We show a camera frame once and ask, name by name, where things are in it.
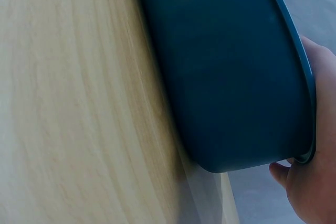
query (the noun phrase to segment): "plastic container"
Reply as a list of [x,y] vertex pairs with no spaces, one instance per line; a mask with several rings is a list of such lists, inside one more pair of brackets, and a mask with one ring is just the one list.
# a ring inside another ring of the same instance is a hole
[[316,92],[283,0],[141,0],[181,140],[220,173],[315,152]]

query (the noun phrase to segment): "human hand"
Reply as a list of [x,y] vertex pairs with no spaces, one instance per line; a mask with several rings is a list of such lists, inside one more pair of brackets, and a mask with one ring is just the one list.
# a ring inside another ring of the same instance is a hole
[[316,153],[306,165],[269,166],[287,191],[297,215],[308,224],[336,223],[336,56],[302,37],[317,90]]

